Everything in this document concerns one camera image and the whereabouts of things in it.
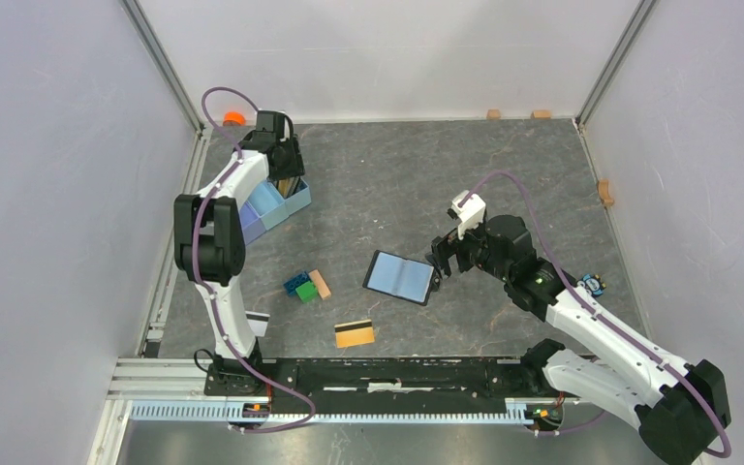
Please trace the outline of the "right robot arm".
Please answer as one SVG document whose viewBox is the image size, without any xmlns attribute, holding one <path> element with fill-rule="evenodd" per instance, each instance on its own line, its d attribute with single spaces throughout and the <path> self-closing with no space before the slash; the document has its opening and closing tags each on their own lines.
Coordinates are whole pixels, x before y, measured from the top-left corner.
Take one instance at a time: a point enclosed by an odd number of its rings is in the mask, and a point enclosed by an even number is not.
<svg viewBox="0 0 744 465">
<path fill-rule="evenodd" d="M 534 395 L 552 389 L 574 394 L 625 421 L 666 464 L 691 464 L 731 446 L 725 376 L 712 362 L 697 364 L 660 348 L 606 310 L 553 259 L 538 255 L 524 221 L 499 215 L 468 230 L 433 239 L 427 256 L 442 274 L 450 260 L 460 271 L 496 278 L 512 303 L 582 344 L 588 361 L 562 344 L 544 340 L 524 356 L 523 387 Z"/>
</svg>

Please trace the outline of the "wooden block back right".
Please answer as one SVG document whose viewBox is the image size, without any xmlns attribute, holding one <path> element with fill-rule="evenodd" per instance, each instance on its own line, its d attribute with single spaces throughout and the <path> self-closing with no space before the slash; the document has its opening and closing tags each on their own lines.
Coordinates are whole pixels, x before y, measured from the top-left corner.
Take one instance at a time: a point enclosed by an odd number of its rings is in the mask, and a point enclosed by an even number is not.
<svg viewBox="0 0 744 465">
<path fill-rule="evenodd" d="M 552 113 L 550 110 L 547 110 L 547 109 L 536 109 L 532 111 L 531 118 L 532 119 L 551 119 Z"/>
</svg>

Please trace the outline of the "wooden block back left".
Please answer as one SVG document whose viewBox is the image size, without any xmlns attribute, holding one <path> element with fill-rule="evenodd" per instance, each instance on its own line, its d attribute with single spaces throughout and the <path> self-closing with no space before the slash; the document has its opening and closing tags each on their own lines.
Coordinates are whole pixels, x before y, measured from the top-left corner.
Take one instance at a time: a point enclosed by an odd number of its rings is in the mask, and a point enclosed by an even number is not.
<svg viewBox="0 0 744 465">
<path fill-rule="evenodd" d="M 491 108 L 486 113 L 487 120 L 499 120 L 501 117 L 501 111 L 499 111 L 497 108 Z"/>
</svg>

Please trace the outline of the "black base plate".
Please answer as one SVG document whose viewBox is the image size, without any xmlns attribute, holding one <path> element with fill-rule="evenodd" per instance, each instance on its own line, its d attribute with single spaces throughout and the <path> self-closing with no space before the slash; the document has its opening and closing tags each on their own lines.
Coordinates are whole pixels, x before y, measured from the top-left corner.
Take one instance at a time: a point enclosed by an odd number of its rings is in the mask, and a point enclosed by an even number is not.
<svg viewBox="0 0 744 465">
<path fill-rule="evenodd" d="M 267 396 L 273 414 L 499 414 L 505 401 L 559 397 L 539 366 L 493 356 L 263 360 L 261 379 L 212 376 L 208 396 Z"/>
</svg>

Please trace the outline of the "green toy brick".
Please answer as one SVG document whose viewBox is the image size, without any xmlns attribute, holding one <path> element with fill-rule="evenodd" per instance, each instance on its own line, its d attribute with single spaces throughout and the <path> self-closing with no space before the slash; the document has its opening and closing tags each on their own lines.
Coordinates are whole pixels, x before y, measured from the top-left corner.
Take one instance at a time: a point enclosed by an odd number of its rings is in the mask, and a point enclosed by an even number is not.
<svg viewBox="0 0 744 465">
<path fill-rule="evenodd" d="M 312 281 L 306 281 L 295 288 L 295 294 L 303 302 L 308 303 L 319 297 L 317 286 Z"/>
</svg>

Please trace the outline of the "light blue bin with cards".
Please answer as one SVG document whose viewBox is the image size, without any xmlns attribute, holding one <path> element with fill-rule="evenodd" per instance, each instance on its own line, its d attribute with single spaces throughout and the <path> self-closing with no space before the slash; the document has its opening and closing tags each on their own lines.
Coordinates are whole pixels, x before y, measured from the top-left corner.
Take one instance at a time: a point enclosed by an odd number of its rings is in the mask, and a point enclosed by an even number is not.
<svg viewBox="0 0 744 465">
<path fill-rule="evenodd" d="M 276 189 L 275 183 L 277 181 L 271 181 L 271 185 Z M 296 192 L 287 199 L 282 198 L 282 206 L 286 209 L 288 215 L 293 215 L 308 206 L 311 203 L 311 193 L 309 185 L 306 180 L 300 176 L 300 181 L 297 186 Z"/>
</svg>

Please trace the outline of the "blue toy brick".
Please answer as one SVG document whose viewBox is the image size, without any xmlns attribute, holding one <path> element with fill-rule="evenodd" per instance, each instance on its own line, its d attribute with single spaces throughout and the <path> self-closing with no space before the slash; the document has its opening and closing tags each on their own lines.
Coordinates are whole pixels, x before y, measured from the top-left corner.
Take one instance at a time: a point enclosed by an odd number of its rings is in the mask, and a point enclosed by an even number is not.
<svg viewBox="0 0 744 465">
<path fill-rule="evenodd" d="M 293 277 L 289 278 L 287 281 L 284 282 L 283 288 L 287 295 L 292 296 L 296 294 L 296 289 L 306 282 L 309 282 L 309 274 L 305 271 L 299 272 L 298 274 L 294 275 Z"/>
</svg>

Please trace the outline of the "gold credit card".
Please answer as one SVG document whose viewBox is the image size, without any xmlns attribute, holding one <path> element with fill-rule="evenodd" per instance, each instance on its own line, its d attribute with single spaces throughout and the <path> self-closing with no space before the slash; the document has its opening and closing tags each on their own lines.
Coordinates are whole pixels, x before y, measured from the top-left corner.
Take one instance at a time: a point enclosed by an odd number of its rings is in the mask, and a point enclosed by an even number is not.
<svg viewBox="0 0 744 465">
<path fill-rule="evenodd" d="M 371 344 L 376 339 L 372 321 L 369 319 L 335 325 L 334 335 L 338 349 Z"/>
</svg>

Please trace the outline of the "light blue middle bin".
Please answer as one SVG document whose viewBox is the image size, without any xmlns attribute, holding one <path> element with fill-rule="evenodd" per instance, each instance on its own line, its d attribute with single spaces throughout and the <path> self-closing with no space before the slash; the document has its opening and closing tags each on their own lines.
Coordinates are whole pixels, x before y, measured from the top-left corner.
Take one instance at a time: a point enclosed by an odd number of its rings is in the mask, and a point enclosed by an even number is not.
<svg viewBox="0 0 744 465">
<path fill-rule="evenodd" d="M 275 228 L 289 218 L 285 199 L 268 181 L 259 184 L 247 201 L 258 214 L 266 231 Z"/>
</svg>

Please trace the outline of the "black card holder wallet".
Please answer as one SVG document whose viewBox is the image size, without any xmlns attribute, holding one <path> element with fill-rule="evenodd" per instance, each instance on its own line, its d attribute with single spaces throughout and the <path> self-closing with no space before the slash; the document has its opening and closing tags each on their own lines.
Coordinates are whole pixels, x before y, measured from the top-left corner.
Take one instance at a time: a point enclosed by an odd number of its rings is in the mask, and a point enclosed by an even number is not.
<svg viewBox="0 0 744 465">
<path fill-rule="evenodd" d="M 376 250 L 362 287 L 369 291 L 425 306 L 440 285 L 440 276 L 429 263 Z"/>
</svg>

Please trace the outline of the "blue owl toy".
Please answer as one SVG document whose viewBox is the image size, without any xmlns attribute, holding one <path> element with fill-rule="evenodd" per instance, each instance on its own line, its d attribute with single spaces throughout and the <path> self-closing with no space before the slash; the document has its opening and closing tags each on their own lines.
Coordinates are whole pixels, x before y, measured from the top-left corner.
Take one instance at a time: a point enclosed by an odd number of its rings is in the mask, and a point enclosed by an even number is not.
<svg viewBox="0 0 744 465">
<path fill-rule="evenodd" d="M 605 293 L 606 283 L 598 274 L 585 274 L 578 283 L 593 297 L 598 297 Z"/>
</svg>

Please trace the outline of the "wooden arch block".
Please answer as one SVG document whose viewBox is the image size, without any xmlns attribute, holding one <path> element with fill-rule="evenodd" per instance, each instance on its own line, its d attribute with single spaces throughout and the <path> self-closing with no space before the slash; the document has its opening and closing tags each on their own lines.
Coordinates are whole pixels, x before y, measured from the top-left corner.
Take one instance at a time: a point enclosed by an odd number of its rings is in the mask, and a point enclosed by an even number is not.
<svg viewBox="0 0 744 465">
<path fill-rule="evenodd" d="M 611 184 L 608 179 L 599 179 L 597 182 L 597 192 L 604 208 L 614 206 L 615 198 L 611 193 Z"/>
</svg>

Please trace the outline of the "silver credit card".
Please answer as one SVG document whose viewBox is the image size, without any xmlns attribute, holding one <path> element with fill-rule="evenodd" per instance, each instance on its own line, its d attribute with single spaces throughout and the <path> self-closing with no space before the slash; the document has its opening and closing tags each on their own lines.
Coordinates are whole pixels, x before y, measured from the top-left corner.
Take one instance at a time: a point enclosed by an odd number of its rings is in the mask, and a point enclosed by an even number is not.
<svg viewBox="0 0 744 465">
<path fill-rule="evenodd" d="M 249 327 L 257 337 L 265 337 L 270 316 L 266 313 L 251 312 L 245 313 Z"/>
</svg>

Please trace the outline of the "orange round object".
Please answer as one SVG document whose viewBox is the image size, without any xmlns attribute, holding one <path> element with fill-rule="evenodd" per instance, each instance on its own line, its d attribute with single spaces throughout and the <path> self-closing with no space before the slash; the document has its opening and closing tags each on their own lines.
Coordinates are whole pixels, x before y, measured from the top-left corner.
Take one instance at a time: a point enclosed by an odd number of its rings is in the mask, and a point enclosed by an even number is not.
<svg viewBox="0 0 744 465">
<path fill-rule="evenodd" d="M 237 111 L 228 111 L 224 114 L 222 124 L 224 126 L 245 126 L 246 118 Z"/>
</svg>

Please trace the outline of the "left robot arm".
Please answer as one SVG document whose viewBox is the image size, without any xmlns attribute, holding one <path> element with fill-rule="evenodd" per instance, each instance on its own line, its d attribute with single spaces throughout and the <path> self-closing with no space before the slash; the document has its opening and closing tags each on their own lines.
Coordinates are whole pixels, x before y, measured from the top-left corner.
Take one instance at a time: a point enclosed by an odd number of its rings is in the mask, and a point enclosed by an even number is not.
<svg viewBox="0 0 744 465">
<path fill-rule="evenodd" d="M 233 149 L 229 162 L 195 194 L 173 203 L 176 266 L 199 291 L 215 339 L 212 376 L 229 376 L 242 394 L 258 392 L 265 382 L 255 331 L 246 317 L 240 288 L 246 244 L 240 209 L 267 180 L 304 173 L 292 119 L 261 110 L 255 128 Z"/>
</svg>

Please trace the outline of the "purple plastic bin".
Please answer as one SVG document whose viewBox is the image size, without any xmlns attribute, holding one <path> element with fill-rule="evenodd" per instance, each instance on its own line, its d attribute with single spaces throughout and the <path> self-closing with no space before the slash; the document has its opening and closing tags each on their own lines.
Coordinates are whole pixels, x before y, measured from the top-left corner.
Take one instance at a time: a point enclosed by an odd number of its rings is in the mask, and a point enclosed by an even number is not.
<svg viewBox="0 0 744 465">
<path fill-rule="evenodd" d="M 265 233 L 265 227 L 259 213 L 248 201 L 239 209 L 239 218 L 246 245 L 254 242 Z"/>
</svg>

